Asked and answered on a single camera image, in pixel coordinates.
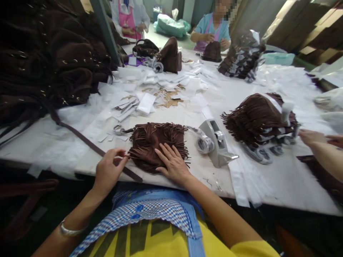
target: brown fringe bag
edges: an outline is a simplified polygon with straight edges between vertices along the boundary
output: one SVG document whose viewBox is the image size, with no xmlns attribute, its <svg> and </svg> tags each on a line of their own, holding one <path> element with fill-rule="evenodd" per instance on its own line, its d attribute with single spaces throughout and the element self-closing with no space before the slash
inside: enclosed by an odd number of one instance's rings
<svg viewBox="0 0 343 257">
<path fill-rule="evenodd" d="M 281 107 L 284 104 L 277 93 L 267 93 Z M 266 138 L 294 132 L 298 122 L 293 112 L 289 115 L 290 126 L 282 122 L 282 115 L 272 102 L 261 94 L 253 94 L 241 103 L 232 113 L 221 115 L 230 134 L 247 146 L 258 148 Z"/>
<path fill-rule="evenodd" d="M 170 147 L 174 145 L 182 159 L 188 158 L 184 142 L 184 133 L 188 129 L 184 126 L 173 123 L 148 123 L 136 125 L 133 130 L 130 137 L 133 146 L 129 154 L 140 169 L 155 174 L 157 167 L 166 167 L 155 152 L 156 148 L 162 151 L 160 143 L 167 143 Z"/>
</svg>

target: metal clip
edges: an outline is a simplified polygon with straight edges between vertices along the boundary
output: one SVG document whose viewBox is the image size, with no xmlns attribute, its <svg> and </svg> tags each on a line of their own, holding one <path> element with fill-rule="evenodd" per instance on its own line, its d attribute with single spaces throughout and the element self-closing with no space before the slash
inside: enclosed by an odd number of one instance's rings
<svg viewBox="0 0 343 257">
<path fill-rule="evenodd" d="M 124 135 L 124 127 L 122 125 L 116 125 L 114 128 L 113 128 L 113 131 L 116 135 Z"/>
</svg>

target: brown suede bag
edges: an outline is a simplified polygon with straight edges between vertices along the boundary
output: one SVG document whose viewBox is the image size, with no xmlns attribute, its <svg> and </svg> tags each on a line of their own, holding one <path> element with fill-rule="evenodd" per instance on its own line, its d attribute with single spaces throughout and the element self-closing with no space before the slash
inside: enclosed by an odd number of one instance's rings
<svg viewBox="0 0 343 257">
<path fill-rule="evenodd" d="M 184 143 L 184 133 L 187 129 L 172 123 L 148 123 L 136 125 L 130 137 L 133 146 L 129 154 L 137 167 L 151 174 L 157 173 L 156 168 L 166 167 L 156 154 L 155 149 L 159 144 L 167 143 L 170 147 L 175 146 L 182 159 L 188 158 L 188 150 Z"/>
<path fill-rule="evenodd" d="M 221 46 L 218 41 L 211 42 L 206 46 L 202 59 L 204 61 L 221 62 L 222 56 L 220 55 L 220 50 Z"/>
<path fill-rule="evenodd" d="M 267 93 L 282 107 L 283 100 L 276 93 Z M 263 138 L 292 133 L 298 122 L 293 112 L 289 115 L 290 126 L 281 121 L 281 113 L 269 99 L 253 94 L 245 99 L 230 114 L 223 113 L 222 119 L 229 132 L 239 142 L 258 148 L 265 144 Z"/>
<path fill-rule="evenodd" d="M 178 41 L 175 37 L 171 37 L 155 57 L 163 64 L 164 72 L 177 74 L 182 69 L 182 53 L 178 51 Z"/>
</svg>

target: bracelet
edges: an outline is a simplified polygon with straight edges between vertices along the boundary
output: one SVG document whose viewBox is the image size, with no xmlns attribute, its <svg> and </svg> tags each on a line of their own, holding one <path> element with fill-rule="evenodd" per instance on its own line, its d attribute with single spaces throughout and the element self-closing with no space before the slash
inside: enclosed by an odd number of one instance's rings
<svg viewBox="0 0 343 257">
<path fill-rule="evenodd" d="M 66 229 L 63 224 L 64 224 L 64 220 L 60 224 L 60 231 L 62 235 L 67 236 L 67 237 L 75 237 L 81 234 L 82 232 L 84 232 L 86 228 L 88 227 L 86 226 L 85 228 L 81 230 L 69 230 L 69 229 Z"/>
</svg>

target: white plastic bag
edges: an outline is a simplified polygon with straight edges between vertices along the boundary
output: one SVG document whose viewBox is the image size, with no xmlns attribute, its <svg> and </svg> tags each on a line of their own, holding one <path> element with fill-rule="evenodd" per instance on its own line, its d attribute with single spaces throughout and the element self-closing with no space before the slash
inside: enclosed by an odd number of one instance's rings
<svg viewBox="0 0 343 257">
<path fill-rule="evenodd" d="M 327 112 L 322 114 L 321 117 L 330 124 L 334 131 L 343 134 L 343 112 Z"/>
<path fill-rule="evenodd" d="M 328 91 L 313 99 L 318 108 L 328 112 L 343 111 L 343 87 Z"/>
</svg>

